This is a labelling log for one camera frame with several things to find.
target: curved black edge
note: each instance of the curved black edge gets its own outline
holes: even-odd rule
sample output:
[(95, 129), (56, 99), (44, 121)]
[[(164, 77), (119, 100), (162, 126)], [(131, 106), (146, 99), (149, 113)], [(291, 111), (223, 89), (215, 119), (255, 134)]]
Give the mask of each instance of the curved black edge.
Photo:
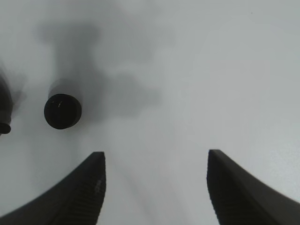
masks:
[(207, 185), (221, 225), (299, 225), (300, 204), (268, 187), (220, 150), (210, 150)]
[(105, 191), (105, 156), (103, 152), (94, 152), (40, 197), (0, 217), (0, 224), (95, 225)]

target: white surface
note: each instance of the white surface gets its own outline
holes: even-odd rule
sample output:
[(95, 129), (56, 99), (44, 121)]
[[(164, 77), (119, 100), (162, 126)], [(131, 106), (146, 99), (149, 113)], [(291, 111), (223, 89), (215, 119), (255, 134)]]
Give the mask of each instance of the white surface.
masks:
[[(217, 225), (205, 179), (212, 148), (300, 201), (299, 7), (2, 0), (0, 59), (23, 97), (12, 132), (0, 137), (0, 213), (99, 150), (107, 157), (103, 225)], [(72, 46), (70, 33), (87, 27), (82, 46)], [(43, 116), (59, 76), (83, 78), (83, 118), (64, 131)]]

